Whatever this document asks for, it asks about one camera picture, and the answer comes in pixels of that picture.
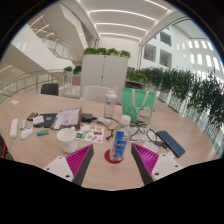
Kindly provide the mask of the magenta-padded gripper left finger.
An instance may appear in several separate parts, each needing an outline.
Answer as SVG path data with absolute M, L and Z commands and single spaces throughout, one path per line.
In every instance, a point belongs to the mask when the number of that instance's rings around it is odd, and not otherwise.
M 93 145 L 90 144 L 68 156 L 56 157 L 45 170 L 81 186 L 93 155 Z

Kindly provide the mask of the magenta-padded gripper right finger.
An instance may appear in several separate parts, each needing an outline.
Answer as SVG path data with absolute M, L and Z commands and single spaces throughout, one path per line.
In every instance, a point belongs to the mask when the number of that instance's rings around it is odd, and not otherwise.
M 131 153 L 145 185 L 182 169 L 168 154 L 157 154 L 143 146 L 132 144 Z

